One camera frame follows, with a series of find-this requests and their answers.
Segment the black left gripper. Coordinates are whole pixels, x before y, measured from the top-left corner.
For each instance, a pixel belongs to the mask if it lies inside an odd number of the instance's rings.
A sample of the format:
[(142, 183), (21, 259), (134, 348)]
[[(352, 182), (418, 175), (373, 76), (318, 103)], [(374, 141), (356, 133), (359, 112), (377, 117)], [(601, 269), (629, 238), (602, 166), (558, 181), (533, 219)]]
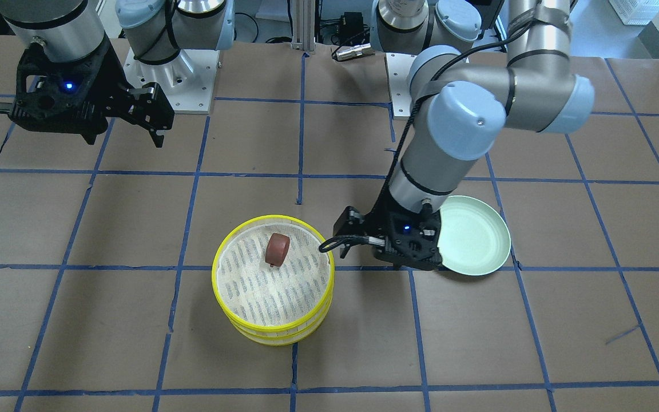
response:
[(344, 258), (353, 246), (370, 245), (377, 260), (430, 271), (442, 265), (441, 229), (441, 213), (431, 195), (421, 198), (419, 211), (409, 211), (385, 191), (369, 213), (347, 206), (333, 226), (333, 237), (319, 251), (340, 247)]

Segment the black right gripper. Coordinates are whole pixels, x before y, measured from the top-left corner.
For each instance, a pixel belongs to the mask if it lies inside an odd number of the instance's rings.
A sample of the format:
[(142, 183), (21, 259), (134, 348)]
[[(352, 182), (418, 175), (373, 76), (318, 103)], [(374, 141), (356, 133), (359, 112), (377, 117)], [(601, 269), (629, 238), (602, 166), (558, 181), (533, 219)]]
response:
[(45, 42), (32, 40), (18, 63), (16, 94), (0, 114), (31, 132), (78, 134), (87, 144), (120, 118), (148, 131), (162, 148), (175, 112), (157, 82), (131, 86), (109, 40), (74, 62), (53, 62)]

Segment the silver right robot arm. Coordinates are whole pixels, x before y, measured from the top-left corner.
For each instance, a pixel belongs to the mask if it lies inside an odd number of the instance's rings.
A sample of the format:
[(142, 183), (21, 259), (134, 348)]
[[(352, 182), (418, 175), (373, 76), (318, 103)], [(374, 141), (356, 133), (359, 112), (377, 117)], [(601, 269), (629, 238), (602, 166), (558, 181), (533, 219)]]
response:
[(25, 44), (15, 95), (0, 114), (30, 132), (76, 134), (94, 144), (110, 118), (143, 128), (156, 148), (175, 112), (205, 113), (207, 68), (199, 58), (235, 41), (232, 1), (113, 1), (130, 45), (121, 63), (100, 1), (0, 1)]

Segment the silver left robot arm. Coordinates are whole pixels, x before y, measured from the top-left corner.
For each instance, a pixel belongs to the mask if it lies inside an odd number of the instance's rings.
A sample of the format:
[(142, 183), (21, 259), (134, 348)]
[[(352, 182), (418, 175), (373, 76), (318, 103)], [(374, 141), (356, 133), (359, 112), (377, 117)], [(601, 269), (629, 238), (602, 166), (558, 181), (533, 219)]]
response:
[(466, 1), (374, 1), (372, 49), (412, 54), (410, 117), (371, 211), (348, 207), (319, 245), (328, 252), (370, 245), (374, 258), (420, 270), (441, 266), (486, 275), (505, 263), (507, 227), (486, 203), (453, 196), (504, 128), (572, 133), (588, 120), (596, 92), (570, 68), (568, 1), (512, 1), (505, 66), (468, 58), (481, 16)]

